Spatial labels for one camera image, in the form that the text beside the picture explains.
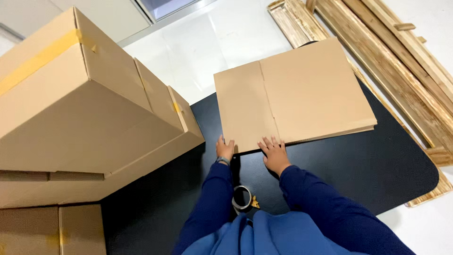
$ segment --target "finger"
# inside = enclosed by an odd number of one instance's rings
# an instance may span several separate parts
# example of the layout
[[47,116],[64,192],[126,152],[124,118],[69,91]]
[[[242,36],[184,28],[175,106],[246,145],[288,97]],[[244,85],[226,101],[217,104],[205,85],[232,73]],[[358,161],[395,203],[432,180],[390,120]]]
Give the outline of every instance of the finger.
[[264,153],[266,153],[266,154],[267,154],[267,152],[269,151],[269,149],[268,149],[266,146],[264,146],[264,144],[263,144],[262,142],[258,142],[258,146],[259,146],[259,147],[261,148],[261,150],[263,150]]
[[232,150],[234,148],[234,139],[231,139],[228,143],[228,147]]
[[267,137],[263,137],[263,141],[269,149],[273,147],[272,143],[269,142],[269,139],[267,139]]
[[272,139],[272,143],[274,144],[274,147],[278,147],[279,143],[277,142],[275,135],[272,135],[270,138]]

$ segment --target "blue shirt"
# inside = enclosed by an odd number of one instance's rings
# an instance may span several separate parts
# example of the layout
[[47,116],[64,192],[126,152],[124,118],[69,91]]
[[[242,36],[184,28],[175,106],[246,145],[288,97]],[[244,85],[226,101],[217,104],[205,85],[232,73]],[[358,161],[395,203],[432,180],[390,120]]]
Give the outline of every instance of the blue shirt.
[[291,212],[245,214],[228,222],[233,185],[228,166],[214,163],[173,254],[414,254],[366,208],[296,166],[280,176]]

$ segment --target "black tabletop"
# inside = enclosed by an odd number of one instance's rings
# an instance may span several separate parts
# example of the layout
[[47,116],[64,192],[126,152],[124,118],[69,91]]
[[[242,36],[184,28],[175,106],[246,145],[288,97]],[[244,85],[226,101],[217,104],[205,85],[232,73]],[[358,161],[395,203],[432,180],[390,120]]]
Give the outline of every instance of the black tabletop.
[[[379,214],[433,190],[439,175],[418,145],[359,81],[378,124],[373,131],[287,146],[289,160]],[[169,254],[179,230],[216,159],[222,133],[215,94],[192,105],[206,143],[136,180],[101,201],[107,251],[116,254]],[[235,185],[256,195],[271,214],[289,211],[278,179],[262,152],[236,156]]]

